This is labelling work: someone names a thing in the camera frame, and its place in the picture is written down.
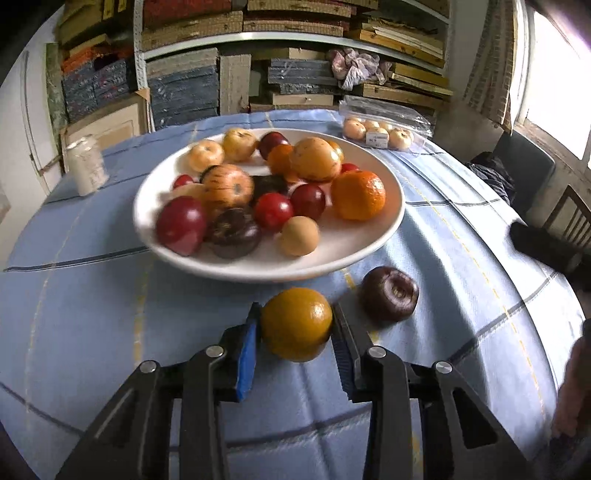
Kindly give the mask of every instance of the cloth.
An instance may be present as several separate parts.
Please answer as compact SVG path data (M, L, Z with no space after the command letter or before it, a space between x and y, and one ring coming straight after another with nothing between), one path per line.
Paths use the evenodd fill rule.
M404 361L451 362L533 458L550 437L583 312L562 275L513 250L506 232L517 214L431 142L417 155L372 150L398 177L406 208L379 251L291 284L186 274L139 241L134 196L168 155L230 127L339 137L342 118L327 110L239 114L127 140L104 151L110 178L97 193L79 197L67 176L20 236L0 275L0 420L40 479L54 478L142 360L184 362L242 323L253 301L292 286L318 290L363 321L354 285L378 265L405 271L421 293L413 316L371 332L374 342ZM369 409L342 391L330 342L305 364L262 346L250 395L224 404L222 417L232 480L362 477ZM173 480L179 421L175 409ZM420 471L420 450L416 459Z
M377 80L383 85L388 80L386 72L392 66L392 62L380 63L376 54L358 53L350 47L330 50L328 56L333 75L340 80L339 86L347 92L365 80Z

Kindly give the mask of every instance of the dark purple fruit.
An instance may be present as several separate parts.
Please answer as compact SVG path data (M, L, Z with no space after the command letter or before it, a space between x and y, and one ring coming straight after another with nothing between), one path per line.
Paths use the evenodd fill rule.
M252 252L261 242L261 228L249 209L230 208L212 223L208 240L213 252L221 258L234 260Z
M418 285L406 273L393 267L376 267L361 283L359 299L365 313L379 323L396 323L414 312Z

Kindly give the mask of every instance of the small round fruit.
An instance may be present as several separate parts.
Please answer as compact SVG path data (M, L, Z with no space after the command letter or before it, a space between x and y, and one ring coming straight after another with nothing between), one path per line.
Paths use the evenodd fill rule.
M409 130L396 127L390 132L388 146L390 148L395 148L396 150L406 151L413 144L413 140L414 136Z
M340 167L341 174L351 170L359 170L359 167L354 163L343 163Z
M386 130L386 132L390 132L394 128L393 124L389 124L387 122L379 122L379 127Z
M236 165L219 165L202 176L203 201L215 209L240 207L250 202L254 184Z
M217 216L209 230L212 250L234 260L251 253L261 243L262 231L249 209L230 208Z
M250 160L257 146L257 138L243 128L231 128L226 132L222 141L226 161L231 163L241 163Z
M318 220L326 208L326 195L318 185L304 183L290 197L294 215Z
M361 305L369 317L380 323L407 319L418 302L418 285L406 273L392 267L376 267L359 289Z
M283 224L294 216L289 199L280 193L266 193L255 206L255 220L265 230L280 232Z
M331 326L330 304L309 288L281 292L261 313L261 334L267 348L291 362L307 362L320 355Z
M155 226L158 243L184 257L198 250L206 229L201 203L191 197L178 197L168 202Z
M351 140L363 140L366 131L365 125L361 122L345 120L343 124L343 134Z
M271 153L271 150L277 145L289 145L289 141L279 132L269 132L263 135L259 141L259 153L263 160L267 160L269 153Z
M329 145L335 149L336 154L339 156L339 161L343 163L343 160L345 160L345 153L340 145L332 140L329 140Z
M320 229L308 217L292 217L281 230L279 246L285 255L303 257L311 254L320 243Z
M330 185L335 213L344 220L365 221L386 205L382 180L370 171L353 170L339 175Z
M326 140L318 137L300 140L290 160L291 168L306 181L327 183L340 173L338 153Z
M213 140L200 140L187 152L189 167L198 173L212 165L221 165L223 161L223 148Z
M183 185L191 185L194 183L193 177L191 175L179 175L175 181L173 182L173 190L182 187Z

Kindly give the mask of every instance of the dark red apple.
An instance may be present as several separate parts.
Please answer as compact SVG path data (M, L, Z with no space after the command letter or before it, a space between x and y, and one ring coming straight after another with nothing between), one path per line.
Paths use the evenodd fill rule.
M168 202L156 220L158 242L187 257L203 242L207 229L205 211L192 197L177 197Z
M259 141L259 152L261 153L261 157L263 160L267 161L267 157L271 150L273 150L277 145L289 145L289 141L279 132L269 132L260 139Z

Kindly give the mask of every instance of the plastic packaging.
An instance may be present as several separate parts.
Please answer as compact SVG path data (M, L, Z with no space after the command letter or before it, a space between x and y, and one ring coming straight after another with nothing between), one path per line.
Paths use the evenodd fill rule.
M339 103L343 137L372 148L389 148L418 154L431 123L412 108L380 100L346 95Z

